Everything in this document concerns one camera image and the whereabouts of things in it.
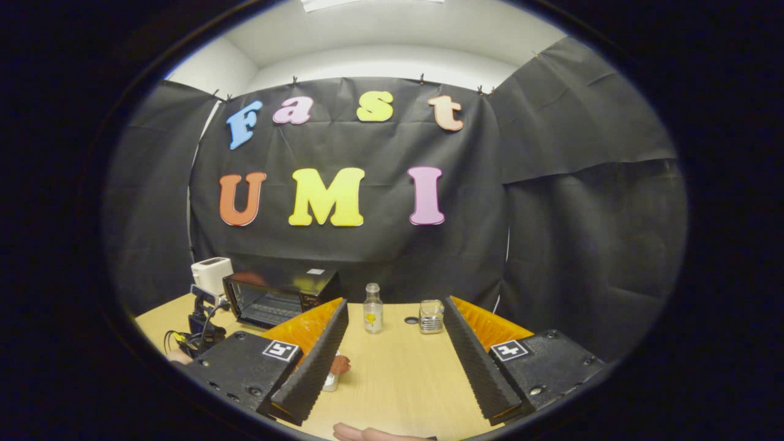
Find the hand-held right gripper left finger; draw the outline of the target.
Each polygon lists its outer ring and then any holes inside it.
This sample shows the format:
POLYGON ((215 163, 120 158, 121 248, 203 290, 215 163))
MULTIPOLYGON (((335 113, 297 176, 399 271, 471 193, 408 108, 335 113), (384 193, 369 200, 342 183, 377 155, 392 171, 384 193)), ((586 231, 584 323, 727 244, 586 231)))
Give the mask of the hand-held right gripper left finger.
POLYGON ((213 396, 301 425, 322 392, 349 324, 337 298, 258 336, 237 331, 180 371, 213 396))

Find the black backdrop cloth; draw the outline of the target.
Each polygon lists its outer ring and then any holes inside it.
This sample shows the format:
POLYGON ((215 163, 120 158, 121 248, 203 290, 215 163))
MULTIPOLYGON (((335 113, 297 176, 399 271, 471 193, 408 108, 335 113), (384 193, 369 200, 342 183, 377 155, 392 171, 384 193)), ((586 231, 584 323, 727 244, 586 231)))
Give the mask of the black backdrop cloth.
POLYGON ((344 295, 454 295, 610 362, 677 279, 688 209, 652 107, 561 39, 495 92, 331 78, 218 103, 158 86, 121 134, 103 197, 107 264, 134 314, 229 257, 327 266, 344 295))

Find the black electric oven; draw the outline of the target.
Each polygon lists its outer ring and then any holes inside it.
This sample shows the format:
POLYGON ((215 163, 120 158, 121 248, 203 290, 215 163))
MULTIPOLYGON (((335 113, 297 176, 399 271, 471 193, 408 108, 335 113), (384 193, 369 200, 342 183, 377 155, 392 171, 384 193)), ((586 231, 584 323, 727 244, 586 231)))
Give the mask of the black electric oven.
POLYGON ((269 265, 225 276, 223 285, 237 321, 265 329, 340 298, 342 291, 334 270, 269 265))

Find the ceiling light panel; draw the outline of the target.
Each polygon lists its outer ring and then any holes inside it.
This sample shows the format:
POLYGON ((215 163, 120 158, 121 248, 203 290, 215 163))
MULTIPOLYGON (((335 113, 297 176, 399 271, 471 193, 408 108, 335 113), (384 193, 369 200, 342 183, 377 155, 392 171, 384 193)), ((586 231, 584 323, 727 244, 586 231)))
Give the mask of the ceiling light panel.
POLYGON ((299 0, 305 12, 315 12, 322 9, 342 7, 350 4, 367 5, 387 5, 387 4, 408 4, 408 3, 428 3, 443 4, 447 0, 299 0))

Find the white toaster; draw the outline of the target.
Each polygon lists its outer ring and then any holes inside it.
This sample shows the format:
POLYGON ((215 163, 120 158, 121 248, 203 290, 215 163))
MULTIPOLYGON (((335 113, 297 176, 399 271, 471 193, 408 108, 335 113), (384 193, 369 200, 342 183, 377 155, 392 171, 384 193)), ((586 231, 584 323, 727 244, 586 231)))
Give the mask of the white toaster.
POLYGON ((194 284, 212 294, 225 296, 223 279, 233 274, 232 260, 213 257, 190 266, 194 284))

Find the clear glass bottle yellow label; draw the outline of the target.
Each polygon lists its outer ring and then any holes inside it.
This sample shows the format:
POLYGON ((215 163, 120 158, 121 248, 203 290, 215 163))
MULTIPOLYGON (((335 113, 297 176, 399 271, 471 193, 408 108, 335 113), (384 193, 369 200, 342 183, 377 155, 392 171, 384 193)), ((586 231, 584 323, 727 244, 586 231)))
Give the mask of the clear glass bottle yellow label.
POLYGON ((364 329, 372 334, 381 333, 383 331, 383 301, 380 299, 380 285, 375 282, 367 283, 365 293, 366 298, 363 303, 364 329))

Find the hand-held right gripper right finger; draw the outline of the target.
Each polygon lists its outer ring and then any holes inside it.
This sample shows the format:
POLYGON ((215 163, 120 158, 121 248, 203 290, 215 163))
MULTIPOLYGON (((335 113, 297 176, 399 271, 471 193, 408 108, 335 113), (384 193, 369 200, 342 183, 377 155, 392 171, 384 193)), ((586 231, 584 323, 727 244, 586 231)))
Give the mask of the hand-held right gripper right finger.
POLYGON ((533 333, 456 296, 443 305, 443 324, 492 425, 556 404, 606 365, 560 330, 533 333))

